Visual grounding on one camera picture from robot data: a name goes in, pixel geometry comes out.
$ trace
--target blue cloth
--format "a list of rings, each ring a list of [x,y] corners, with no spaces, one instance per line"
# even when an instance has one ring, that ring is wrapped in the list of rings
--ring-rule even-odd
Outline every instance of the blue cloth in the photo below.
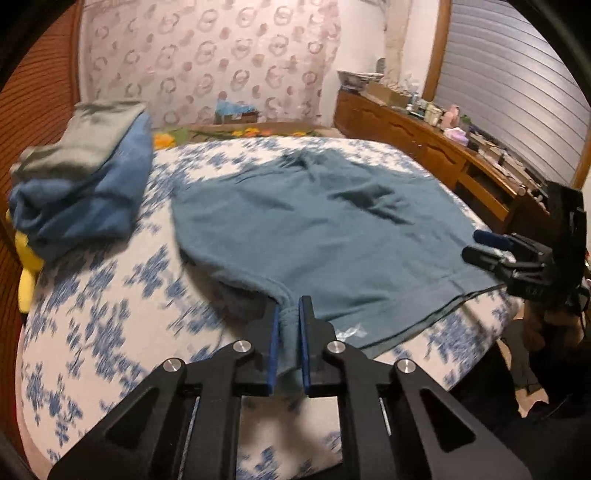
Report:
[[[434,177],[336,150],[178,187],[172,209],[180,248],[214,280],[277,300],[281,372],[297,365],[302,295],[337,331],[360,326],[347,341],[375,357],[498,287],[462,261],[474,228]]]
[[[142,113],[110,159],[83,180],[33,179],[14,186],[12,223],[39,257],[50,262],[89,240],[130,236],[154,156],[150,128]]]

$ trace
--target blue and white bedspread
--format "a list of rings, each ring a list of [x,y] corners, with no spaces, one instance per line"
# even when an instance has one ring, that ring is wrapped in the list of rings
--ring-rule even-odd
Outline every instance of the blue and white bedspread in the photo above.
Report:
[[[337,148],[353,161],[429,175],[388,145],[334,138],[255,138],[156,153],[131,240],[72,252],[39,279],[17,384],[26,429],[48,460],[56,462],[163,360],[198,361],[237,338],[223,305],[213,309],[207,284],[179,255],[173,185],[234,173],[298,148]],[[457,205],[483,227],[461,200]],[[518,308],[519,300],[502,291],[483,294],[378,359],[391,364],[410,357],[451,388]],[[237,478],[288,479],[339,459],[334,399],[244,399]]]

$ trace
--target gray cloth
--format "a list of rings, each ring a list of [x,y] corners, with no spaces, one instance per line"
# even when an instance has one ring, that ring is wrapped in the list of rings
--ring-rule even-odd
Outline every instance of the gray cloth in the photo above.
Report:
[[[137,100],[78,103],[62,138],[29,147],[10,169],[12,183],[33,179],[81,180],[111,157],[135,119],[145,110]]]

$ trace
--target patterned wallpaper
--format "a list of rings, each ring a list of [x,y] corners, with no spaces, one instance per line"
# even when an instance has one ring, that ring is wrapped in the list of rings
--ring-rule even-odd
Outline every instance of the patterned wallpaper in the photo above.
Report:
[[[141,98],[155,127],[218,99],[315,120],[340,40],[336,0],[87,0],[82,23],[82,99]]]

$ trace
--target wooden dresser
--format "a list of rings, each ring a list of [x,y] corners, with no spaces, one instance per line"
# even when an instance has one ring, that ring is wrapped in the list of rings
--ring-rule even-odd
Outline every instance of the wooden dresser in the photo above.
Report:
[[[438,128],[345,90],[339,92],[335,126],[349,138],[399,148],[454,191],[494,232],[553,241],[556,230],[550,216],[530,194],[519,195],[517,186],[484,158],[444,137]]]

